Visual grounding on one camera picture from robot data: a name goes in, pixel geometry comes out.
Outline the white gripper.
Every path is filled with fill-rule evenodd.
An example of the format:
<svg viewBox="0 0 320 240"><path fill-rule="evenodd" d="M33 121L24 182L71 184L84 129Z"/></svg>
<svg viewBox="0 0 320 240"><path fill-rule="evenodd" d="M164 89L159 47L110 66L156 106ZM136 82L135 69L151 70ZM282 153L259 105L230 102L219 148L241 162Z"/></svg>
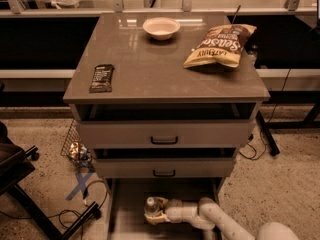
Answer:
<svg viewBox="0 0 320 240"><path fill-rule="evenodd" d="M168 200L163 197L155 197L156 203L160 208L165 208L165 214L156 215L145 214L145 218L151 225L160 223L181 223L183 220L183 202L178 199Z"/></svg>

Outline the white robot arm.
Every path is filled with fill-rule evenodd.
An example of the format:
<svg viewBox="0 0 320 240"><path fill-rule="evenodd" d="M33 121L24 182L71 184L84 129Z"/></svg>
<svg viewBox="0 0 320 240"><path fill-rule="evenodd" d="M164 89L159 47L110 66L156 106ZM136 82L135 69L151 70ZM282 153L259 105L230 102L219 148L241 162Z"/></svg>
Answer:
<svg viewBox="0 0 320 240"><path fill-rule="evenodd" d="M152 225L189 223L204 232L205 240L213 240L212 230L215 227L218 227L227 240L299 240L288 226L278 222L265 223L253 236L208 197L203 197L198 202L148 197L144 216Z"/></svg>

